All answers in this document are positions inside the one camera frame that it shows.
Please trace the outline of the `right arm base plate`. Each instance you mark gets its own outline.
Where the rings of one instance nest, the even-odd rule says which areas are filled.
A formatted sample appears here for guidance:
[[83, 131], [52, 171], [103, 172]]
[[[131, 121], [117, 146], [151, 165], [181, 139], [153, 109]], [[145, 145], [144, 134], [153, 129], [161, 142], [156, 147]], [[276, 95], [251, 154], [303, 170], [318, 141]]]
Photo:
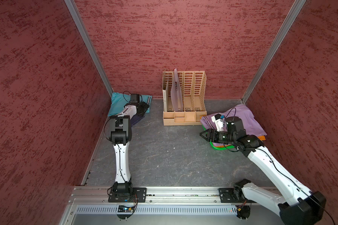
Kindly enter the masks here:
[[219, 188], [218, 191], [221, 203], [243, 204], [245, 201], [255, 203], [245, 198], [240, 188]]

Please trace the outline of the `purple shorts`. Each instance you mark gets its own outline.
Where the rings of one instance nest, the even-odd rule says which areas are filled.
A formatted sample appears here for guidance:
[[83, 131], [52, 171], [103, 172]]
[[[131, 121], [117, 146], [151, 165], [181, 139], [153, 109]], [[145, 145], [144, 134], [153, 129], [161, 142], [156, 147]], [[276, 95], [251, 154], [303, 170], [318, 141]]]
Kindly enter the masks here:
[[216, 114], [224, 115], [225, 117], [237, 116], [242, 120], [244, 129], [246, 130], [248, 135], [255, 135], [257, 137], [267, 135], [261, 125], [255, 120], [253, 113], [247, 106], [239, 104], [236, 105], [234, 108], [231, 108], [223, 113], [219, 112], [203, 116], [200, 122], [205, 129], [217, 128], [215, 123], [211, 120], [211, 118]]

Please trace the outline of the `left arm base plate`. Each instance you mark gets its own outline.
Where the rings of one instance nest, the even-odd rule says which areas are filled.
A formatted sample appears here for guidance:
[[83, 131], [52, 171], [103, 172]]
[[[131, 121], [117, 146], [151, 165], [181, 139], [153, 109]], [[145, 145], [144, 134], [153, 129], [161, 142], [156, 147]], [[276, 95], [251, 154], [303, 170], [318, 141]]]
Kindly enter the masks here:
[[113, 188], [109, 190], [108, 202], [116, 203], [136, 203], [146, 201], [147, 188], [133, 188], [131, 196], [119, 196]]

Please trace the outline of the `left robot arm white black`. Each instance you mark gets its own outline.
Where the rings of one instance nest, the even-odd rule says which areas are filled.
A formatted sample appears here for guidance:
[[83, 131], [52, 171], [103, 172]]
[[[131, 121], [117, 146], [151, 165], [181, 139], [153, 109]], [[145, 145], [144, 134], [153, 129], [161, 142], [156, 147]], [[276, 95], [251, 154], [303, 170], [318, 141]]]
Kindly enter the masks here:
[[151, 96], [131, 94], [117, 114], [109, 116], [105, 123], [104, 136], [113, 144], [115, 151], [115, 181], [108, 189], [109, 202], [129, 202], [136, 199], [129, 169], [129, 146], [132, 139], [132, 124], [145, 117], [150, 108]]

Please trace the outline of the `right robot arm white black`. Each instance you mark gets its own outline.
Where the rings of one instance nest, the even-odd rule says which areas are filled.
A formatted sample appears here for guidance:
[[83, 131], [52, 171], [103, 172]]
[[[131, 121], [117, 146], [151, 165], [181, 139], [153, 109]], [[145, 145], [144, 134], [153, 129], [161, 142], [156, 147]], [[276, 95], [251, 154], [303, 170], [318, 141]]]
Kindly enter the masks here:
[[322, 219], [326, 212], [322, 193], [312, 192], [292, 176], [258, 137], [246, 133], [239, 117], [219, 116], [215, 120], [226, 130], [208, 128], [200, 136], [207, 142], [233, 146], [231, 152], [240, 152], [256, 164], [280, 192], [274, 194], [248, 179], [235, 183], [228, 192], [221, 189], [222, 202], [237, 202], [238, 218], [248, 218], [249, 204], [255, 202], [277, 214], [286, 225], [314, 225]]

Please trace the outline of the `teal shirt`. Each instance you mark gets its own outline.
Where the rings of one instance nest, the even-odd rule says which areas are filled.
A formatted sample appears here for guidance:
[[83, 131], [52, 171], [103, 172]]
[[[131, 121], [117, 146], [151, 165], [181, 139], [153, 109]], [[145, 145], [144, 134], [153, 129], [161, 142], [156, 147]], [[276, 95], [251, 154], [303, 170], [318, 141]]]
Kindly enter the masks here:
[[[130, 101], [131, 95], [114, 92], [111, 98], [111, 107], [108, 113], [108, 117], [119, 114], [124, 110], [124, 106]], [[151, 105], [152, 96], [140, 95], [140, 102], [145, 102]]]

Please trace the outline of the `green plastic basket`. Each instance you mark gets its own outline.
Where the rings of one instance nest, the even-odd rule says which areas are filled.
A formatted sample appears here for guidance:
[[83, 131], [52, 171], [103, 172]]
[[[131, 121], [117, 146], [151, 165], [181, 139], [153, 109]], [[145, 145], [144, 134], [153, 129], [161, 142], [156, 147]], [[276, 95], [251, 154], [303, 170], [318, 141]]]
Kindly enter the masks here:
[[211, 148], [213, 148], [214, 150], [217, 151], [224, 151], [224, 150], [229, 150], [229, 149], [233, 149], [234, 147], [232, 145], [221, 145], [221, 146], [215, 146], [212, 142], [209, 142]]

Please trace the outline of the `orange cloth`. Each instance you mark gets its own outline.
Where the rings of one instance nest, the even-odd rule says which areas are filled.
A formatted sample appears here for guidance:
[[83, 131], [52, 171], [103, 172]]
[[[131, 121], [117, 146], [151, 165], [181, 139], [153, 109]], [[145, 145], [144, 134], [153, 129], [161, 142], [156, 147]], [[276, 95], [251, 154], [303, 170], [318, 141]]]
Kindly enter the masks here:
[[[258, 137], [261, 141], [265, 141], [266, 140], [266, 136], [259, 136]], [[231, 144], [229, 143], [229, 144], [222, 144], [222, 143], [212, 143], [212, 145], [214, 146], [214, 147], [216, 147], [216, 148], [223, 148], [224, 147], [224, 145], [226, 146], [226, 147], [229, 147], [229, 146], [231, 146]]]

